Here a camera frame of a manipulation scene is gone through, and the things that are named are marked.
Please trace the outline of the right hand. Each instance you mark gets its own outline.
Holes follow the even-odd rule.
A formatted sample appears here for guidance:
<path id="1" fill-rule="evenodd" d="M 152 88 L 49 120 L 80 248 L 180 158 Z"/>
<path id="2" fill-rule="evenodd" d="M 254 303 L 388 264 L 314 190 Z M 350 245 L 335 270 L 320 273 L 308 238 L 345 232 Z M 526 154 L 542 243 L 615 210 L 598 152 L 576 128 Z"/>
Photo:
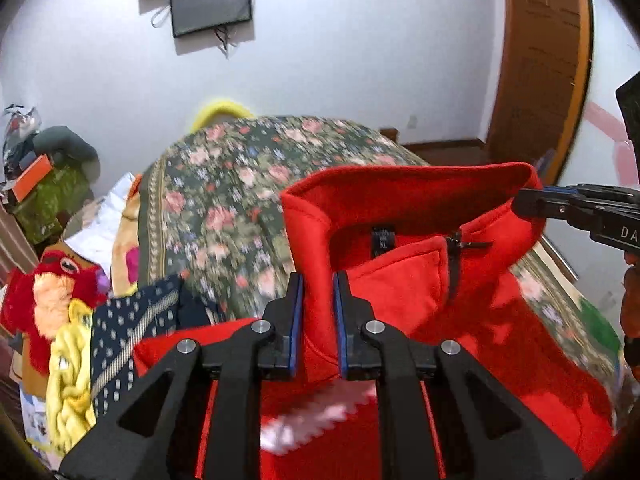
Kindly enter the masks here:
<path id="1" fill-rule="evenodd" d="M 620 325 L 624 332 L 624 355 L 634 378 L 639 380 L 640 336 L 640 280 L 639 257 L 626 252 L 624 259 L 628 269 L 624 275 L 624 296 L 620 310 Z"/>

